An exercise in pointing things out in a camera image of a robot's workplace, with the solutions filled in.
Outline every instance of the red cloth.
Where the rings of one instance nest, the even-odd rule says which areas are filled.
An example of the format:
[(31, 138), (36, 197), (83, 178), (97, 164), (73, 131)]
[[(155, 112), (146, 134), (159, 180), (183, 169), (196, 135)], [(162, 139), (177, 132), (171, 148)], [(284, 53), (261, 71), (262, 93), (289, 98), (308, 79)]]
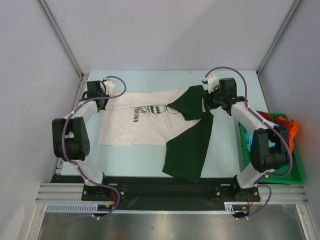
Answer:
[(291, 153), (294, 150), (295, 144), (294, 144), (294, 138), (297, 135), (300, 125), (295, 123), (295, 120), (291, 119), (290, 121), (286, 120), (283, 116), (279, 116), (276, 119), (272, 118), (268, 113), (263, 111), (257, 111), (262, 117), (267, 119), (268, 121), (271, 121), (275, 124), (285, 126), (288, 129), (289, 134), (289, 147)]

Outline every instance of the light blue table surface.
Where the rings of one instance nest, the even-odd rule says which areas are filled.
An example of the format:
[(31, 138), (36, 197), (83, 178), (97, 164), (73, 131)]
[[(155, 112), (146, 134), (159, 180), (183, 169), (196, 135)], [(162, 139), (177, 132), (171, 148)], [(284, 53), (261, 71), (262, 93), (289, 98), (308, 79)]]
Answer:
[[(104, 76), (117, 76), (127, 85), (128, 92), (160, 92), (201, 85), (207, 71), (91, 71), (89, 81), (102, 80)], [(260, 83), (255, 71), (241, 71), (247, 82), (248, 101), (256, 110), (267, 111)], [(244, 96), (244, 84), (232, 71), (215, 71), (219, 78), (235, 78), (238, 96)], [(123, 90), (117, 81), (114, 89)], [(212, 133), (202, 169), (203, 178), (227, 178), (240, 173), (235, 121), (221, 109), (211, 111), (214, 115)], [(107, 176), (169, 177), (162, 172), (166, 147), (156, 145), (97, 145), (103, 111), (91, 118), (86, 126), (90, 139), (93, 161)], [(65, 162), (62, 175), (79, 175)]]

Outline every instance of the gray wall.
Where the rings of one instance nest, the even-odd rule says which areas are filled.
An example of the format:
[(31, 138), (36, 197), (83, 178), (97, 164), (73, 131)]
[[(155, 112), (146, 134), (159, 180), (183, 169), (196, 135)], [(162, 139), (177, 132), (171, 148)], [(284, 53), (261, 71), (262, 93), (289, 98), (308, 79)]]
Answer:
[(30, 223), (55, 156), (51, 121), (71, 110), (79, 80), (35, 0), (0, 7), (0, 232), (20, 204)]
[(48, 0), (84, 72), (255, 70), (293, 0)]
[(301, 124), (296, 138), (305, 191), (320, 228), (320, 1), (305, 0), (261, 83), (272, 112), (287, 113)]

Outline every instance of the dark green sleeve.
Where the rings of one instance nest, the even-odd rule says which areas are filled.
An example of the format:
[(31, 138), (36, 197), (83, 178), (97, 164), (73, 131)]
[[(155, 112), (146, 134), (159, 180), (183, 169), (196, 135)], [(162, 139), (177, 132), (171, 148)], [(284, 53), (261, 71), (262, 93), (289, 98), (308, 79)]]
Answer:
[(203, 112), (203, 87), (192, 86), (169, 107), (182, 113), (185, 120), (200, 121), (166, 143), (163, 172), (177, 179), (198, 183), (205, 163), (214, 116)]

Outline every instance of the printed graphic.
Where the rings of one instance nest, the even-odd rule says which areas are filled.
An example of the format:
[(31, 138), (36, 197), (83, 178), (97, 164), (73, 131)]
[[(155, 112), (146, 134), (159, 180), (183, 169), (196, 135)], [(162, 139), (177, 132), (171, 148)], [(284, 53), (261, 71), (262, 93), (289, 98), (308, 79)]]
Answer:
[(133, 111), (133, 122), (139, 122), (140, 114), (155, 114), (159, 115), (161, 113), (168, 112), (169, 114), (178, 114), (179, 112), (166, 105), (153, 105), (153, 106), (139, 106)]

